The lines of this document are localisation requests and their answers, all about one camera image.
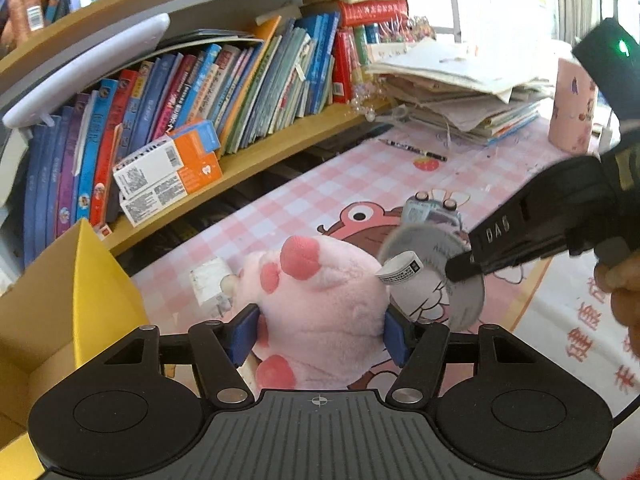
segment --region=hand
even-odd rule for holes
[[[604,292],[611,293],[613,316],[629,328],[631,348],[640,356],[640,252],[613,269],[598,264],[593,276]]]

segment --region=desk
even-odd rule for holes
[[[446,134],[415,123],[393,128],[386,138],[447,155],[449,161],[416,158],[370,140],[305,173],[137,274],[149,319],[163,333],[184,332],[208,319],[195,301],[189,272],[213,256],[237,271],[244,254],[277,248],[294,234],[316,235],[318,229],[375,252],[398,225],[404,201],[418,190],[454,198],[470,229],[533,174],[564,156],[547,142],[547,130],[548,121],[539,119],[496,146],[454,142],[447,150]],[[364,219],[355,212],[363,212]],[[487,276],[481,322],[514,331],[597,390],[617,413],[640,391],[632,377],[640,374],[640,365],[625,351],[625,333],[610,315],[608,298],[590,285],[593,265],[591,254],[570,261],[558,256]],[[446,308],[446,293],[435,285],[428,302]],[[392,363],[383,362],[361,385],[386,392],[395,373]],[[447,367],[443,388],[469,373],[466,365]],[[638,442],[629,439],[632,430],[640,433],[637,419],[616,432],[602,463],[608,478],[617,479],[635,466],[640,446],[629,444]]]

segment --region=pink cup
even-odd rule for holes
[[[587,152],[598,90],[587,71],[576,62],[558,60],[554,111],[549,142],[572,155]]]

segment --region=plush toy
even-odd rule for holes
[[[389,294],[379,269],[373,256],[327,236],[292,236],[281,250],[248,254],[238,275],[222,280],[232,304],[223,319],[260,308],[258,388],[345,389],[368,371],[384,350]]]

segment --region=pen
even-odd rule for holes
[[[394,148],[400,148],[401,150],[405,150],[407,152],[417,153],[417,155],[429,156],[431,158],[435,158],[436,160],[441,160],[442,162],[447,161],[447,157],[443,155],[438,155],[437,153],[427,152],[426,150],[421,150],[420,148],[416,148],[415,146],[410,146],[408,144],[403,144],[402,142],[395,142],[394,140],[389,139],[378,139],[380,142],[384,142],[387,146],[393,146]]]

